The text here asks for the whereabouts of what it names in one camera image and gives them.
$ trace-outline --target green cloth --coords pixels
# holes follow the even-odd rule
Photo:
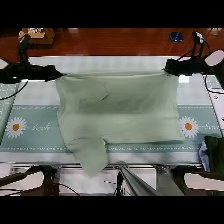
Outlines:
[[[184,140],[178,77],[152,73],[76,74],[56,80],[65,145],[93,176],[107,164],[106,143]]]
[[[210,172],[224,176],[224,138],[205,136],[205,144],[208,148]],[[224,196],[224,192],[213,192],[213,195]]]

